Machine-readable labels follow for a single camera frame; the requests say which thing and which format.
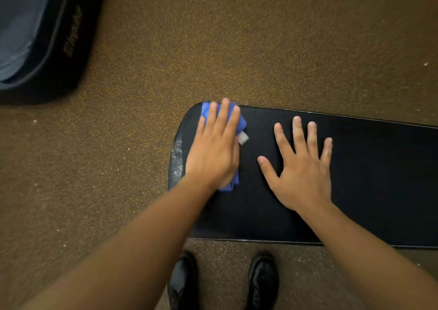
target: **black shoe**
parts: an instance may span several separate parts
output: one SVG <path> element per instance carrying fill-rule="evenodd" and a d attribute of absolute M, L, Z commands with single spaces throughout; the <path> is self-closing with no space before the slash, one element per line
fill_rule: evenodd
<path fill-rule="evenodd" d="M 274 256 L 268 252 L 256 256 L 249 267 L 247 310 L 272 310 L 277 300 L 280 278 Z"/>
<path fill-rule="evenodd" d="M 199 310 L 198 267 L 196 259 L 188 252 L 178 258 L 167 284 L 171 310 Z"/>

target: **white tag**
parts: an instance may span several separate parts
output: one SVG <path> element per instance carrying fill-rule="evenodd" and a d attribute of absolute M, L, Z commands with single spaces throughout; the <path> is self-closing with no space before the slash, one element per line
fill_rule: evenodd
<path fill-rule="evenodd" d="M 249 137 L 243 131 L 241 131 L 237 136 L 237 140 L 239 141 L 240 145 L 243 145 L 247 140 L 249 140 Z"/>

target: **brown carpet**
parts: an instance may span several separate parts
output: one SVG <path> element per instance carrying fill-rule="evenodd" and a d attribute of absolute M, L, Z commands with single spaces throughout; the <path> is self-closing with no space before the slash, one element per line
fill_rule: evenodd
<path fill-rule="evenodd" d="M 14 309 L 166 190 L 195 103 L 438 125 L 438 0 L 105 0 L 77 92 L 0 108 L 0 304 Z M 203 309 L 241 309 L 251 257 L 277 309 L 361 309 L 320 247 L 189 240 Z M 438 275 L 431 251 L 405 252 Z M 163 296 L 158 308 L 167 309 Z"/>

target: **blue rag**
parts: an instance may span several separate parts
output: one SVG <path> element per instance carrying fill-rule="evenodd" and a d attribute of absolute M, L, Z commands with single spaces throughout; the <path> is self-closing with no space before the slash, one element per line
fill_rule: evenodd
<path fill-rule="evenodd" d="M 231 113 L 233 112 L 234 106 L 237 105 L 236 103 L 230 103 L 229 105 L 229 111 L 228 111 L 228 120 L 231 117 Z M 218 103 L 218 111 L 220 111 L 221 104 Z M 205 123 L 207 123 L 207 120 L 209 118 L 209 111 L 210 111 L 210 102 L 204 102 L 202 103 L 202 109 L 201 109 L 201 116 L 205 117 Z M 240 134 L 241 131 L 243 131 L 246 128 L 246 121 L 243 118 L 242 115 L 240 115 L 239 124 L 237 125 L 236 135 Z M 227 186 L 220 189 L 220 191 L 233 191 L 234 185 L 239 184 L 239 172 L 236 171 L 236 174 L 234 174 L 233 180 L 231 180 L 231 183 Z"/>

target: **finger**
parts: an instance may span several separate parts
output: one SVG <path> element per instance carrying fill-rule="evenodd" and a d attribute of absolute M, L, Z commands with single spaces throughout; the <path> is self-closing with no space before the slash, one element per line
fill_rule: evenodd
<path fill-rule="evenodd" d="M 316 123 L 307 124 L 307 151 L 310 157 L 318 159 L 318 138 L 316 134 Z"/>
<path fill-rule="evenodd" d="M 324 141 L 324 148 L 321 154 L 321 163 L 327 168 L 330 167 L 331 151 L 333 149 L 333 140 L 329 137 Z"/>
<path fill-rule="evenodd" d="M 281 124 L 274 125 L 274 134 L 281 156 L 283 157 L 283 164 L 286 166 L 292 161 L 295 154 L 293 153 L 292 147 L 290 147 L 289 141 L 284 135 Z"/>
<path fill-rule="evenodd" d="M 240 145 L 238 137 L 234 137 L 234 146 L 233 146 L 233 167 L 238 169 L 239 167 L 239 156 L 240 156 Z"/>
<path fill-rule="evenodd" d="M 301 125 L 301 118 L 296 116 L 292 121 L 293 145 L 295 146 L 295 153 L 297 155 L 308 154 L 306 141 L 304 139 L 303 126 Z"/>
<path fill-rule="evenodd" d="M 211 133 L 213 131 L 213 127 L 216 123 L 217 109 L 218 109 L 218 104 L 216 102 L 211 102 L 210 103 L 209 118 L 207 120 L 207 125 L 205 126 L 204 133 Z"/>
<path fill-rule="evenodd" d="M 196 129 L 196 135 L 194 136 L 194 138 L 196 139 L 198 137 L 201 137 L 202 134 L 204 133 L 204 129 L 205 129 L 205 117 L 201 116 L 198 121 L 198 128 Z"/>
<path fill-rule="evenodd" d="M 268 182 L 271 190 L 274 191 L 279 180 L 277 173 L 275 173 L 275 170 L 272 168 L 272 165 L 267 158 L 260 156 L 257 158 L 257 162 L 260 165 L 261 172 L 263 173 L 266 182 Z"/>
<path fill-rule="evenodd" d="M 222 136 L 225 126 L 227 125 L 228 109 L 229 109 L 229 100 L 227 98 L 224 98 L 222 99 L 222 104 L 220 107 L 218 118 L 213 128 L 213 131 L 220 136 Z"/>
<path fill-rule="evenodd" d="M 228 120 L 227 126 L 223 132 L 223 136 L 233 143 L 234 137 L 236 136 L 237 126 L 239 124 L 240 119 L 240 107 L 235 105 L 233 107 L 233 112 L 231 113 L 231 117 Z"/>

